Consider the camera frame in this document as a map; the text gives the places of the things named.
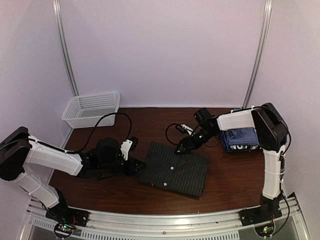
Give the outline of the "navy shirt white print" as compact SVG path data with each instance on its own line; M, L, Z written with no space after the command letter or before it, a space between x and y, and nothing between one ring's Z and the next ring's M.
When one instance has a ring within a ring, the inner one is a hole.
M227 153L240 153L240 152L250 152L250 151L256 151L261 150L262 147L259 145L228 145L227 139L224 135L220 136L221 144L224 148L224 150Z

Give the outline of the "blue checkered shirt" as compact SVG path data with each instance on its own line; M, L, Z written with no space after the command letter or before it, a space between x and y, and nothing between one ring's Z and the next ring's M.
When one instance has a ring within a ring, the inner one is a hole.
M220 136L227 146L260 146L257 131L254 128L221 130Z

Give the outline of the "dark pinstriped long sleeve shirt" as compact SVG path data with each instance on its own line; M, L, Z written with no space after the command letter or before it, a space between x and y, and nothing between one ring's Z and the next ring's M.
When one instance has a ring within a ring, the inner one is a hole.
M174 148L151 142L146 167L138 175L141 184L199 198L205 189L209 159L199 154L176 155Z

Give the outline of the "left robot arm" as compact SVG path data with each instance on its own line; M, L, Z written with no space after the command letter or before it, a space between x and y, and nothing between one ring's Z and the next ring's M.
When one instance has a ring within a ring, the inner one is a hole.
M32 167L42 166L80 179L102 179L104 174L131 177L146 167L145 162L130 155L138 141L132 137L119 143L107 137L87 152L69 151L37 139L22 126L0 143L0 178L16 183L61 222L67 222L72 218L72 211L63 193L44 183Z

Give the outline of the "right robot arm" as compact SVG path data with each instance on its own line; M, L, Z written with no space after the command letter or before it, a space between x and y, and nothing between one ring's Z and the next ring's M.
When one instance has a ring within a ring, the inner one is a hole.
M186 155L199 149L221 131L253 128L264 154L264 186L260 204L256 210L259 220L268 220L275 212L275 205L282 198L281 184L284 175L284 156L291 142L288 125L275 106L264 103L220 115L212 115L207 108L194 115L200 130L191 132L176 145L176 155Z

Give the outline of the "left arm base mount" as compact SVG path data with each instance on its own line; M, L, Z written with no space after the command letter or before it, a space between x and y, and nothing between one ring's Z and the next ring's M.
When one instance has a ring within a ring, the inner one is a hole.
M45 217L71 226L86 227L89 214L86 210L68 208L66 211L60 211L59 213L49 210L46 212Z

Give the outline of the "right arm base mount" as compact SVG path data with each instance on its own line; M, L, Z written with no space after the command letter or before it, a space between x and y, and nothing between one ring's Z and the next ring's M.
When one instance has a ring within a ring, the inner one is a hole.
M283 214L279 207L269 210L265 206L245 208L238 212L242 226L256 225L280 218Z

